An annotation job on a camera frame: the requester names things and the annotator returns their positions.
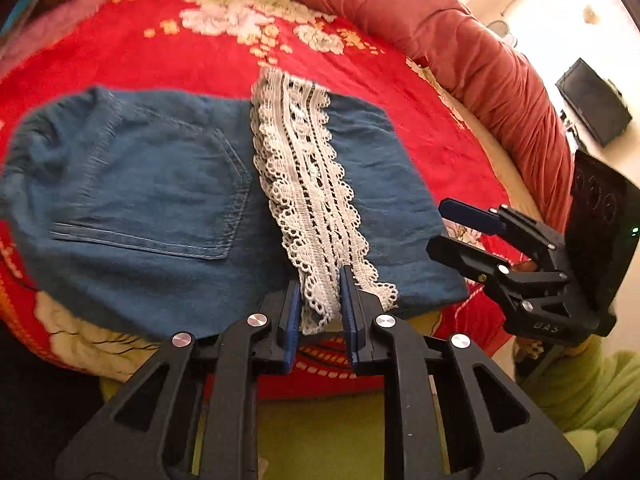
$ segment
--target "pink blanket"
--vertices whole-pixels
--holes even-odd
[[[457,0],[298,1],[345,16],[426,63],[510,154],[545,221],[564,228],[572,157],[542,81],[524,56],[496,40]]]

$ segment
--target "white lace trim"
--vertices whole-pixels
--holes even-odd
[[[358,286],[394,306],[398,289],[379,283],[366,259],[369,244],[358,231],[353,190],[335,161],[328,116],[328,91],[274,68],[263,68],[252,95],[254,164],[282,229],[282,245],[302,284],[305,334],[321,332],[340,313],[338,270],[351,265]]]

